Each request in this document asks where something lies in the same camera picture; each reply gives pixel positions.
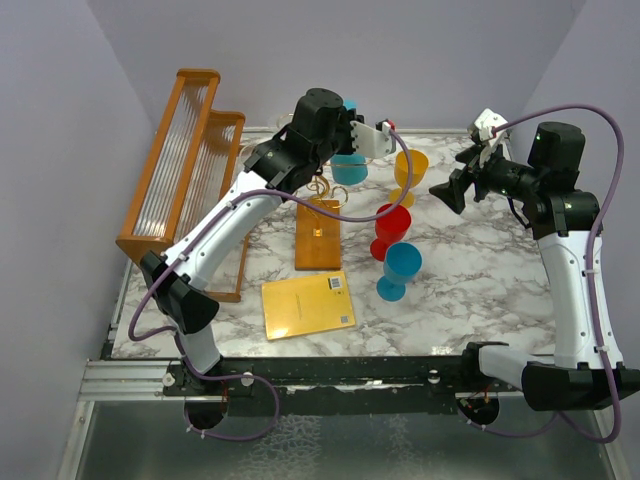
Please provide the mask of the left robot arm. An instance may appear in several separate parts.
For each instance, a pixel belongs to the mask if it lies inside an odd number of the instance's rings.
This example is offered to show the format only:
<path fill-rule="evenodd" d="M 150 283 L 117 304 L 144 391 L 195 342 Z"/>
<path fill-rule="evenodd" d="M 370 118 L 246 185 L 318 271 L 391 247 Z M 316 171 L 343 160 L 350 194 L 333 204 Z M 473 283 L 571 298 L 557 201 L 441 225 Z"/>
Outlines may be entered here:
<path fill-rule="evenodd" d="M 211 322 L 219 303 L 205 288 L 228 254 L 261 220 L 311 181 L 336 154 L 355 150 L 353 125 L 364 118 L 333 91 L 312 88 L 291 120 L 257 144 L 224 197 L 166 252 L 141 259 L 148 291 L 191 365 L 186 382 L 206 395 L 220 385 L 221 359 Z"/>

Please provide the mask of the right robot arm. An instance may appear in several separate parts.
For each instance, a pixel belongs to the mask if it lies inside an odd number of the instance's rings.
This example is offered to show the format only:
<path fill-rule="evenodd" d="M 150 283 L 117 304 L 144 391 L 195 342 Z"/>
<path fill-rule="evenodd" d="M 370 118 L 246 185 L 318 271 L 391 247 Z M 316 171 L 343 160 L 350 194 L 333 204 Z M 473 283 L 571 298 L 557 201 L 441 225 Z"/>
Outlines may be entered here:
<path fill-rule="evenodd" d="M 475 122 L 469 133 L 472 146 L 456 156 L 463 168 L 429 191 L 455 213 L 464 210 L 469 187 L 476 201 L 496 193 L 521 202 L 517 218 L 538 245 L 556 333 L 550 359 L 495 342 L 468 346 L 464 354 L 472 359 L 459 367 L 461 383 L 481 391 L 499 379 L 522 391 L 535 411 L 600 410 L 612 405 L 613 392 L 622 398 L 638 392 L 639 372 L 624 365 L 603 283 L 587 278 L 600 264 L 601 244 L 587 248 L 600 207 L 593 194 L 575 187 L 582 131 L 562 122 L 540 123 L 525 164 L 505 158 L 489 125 Z"/>

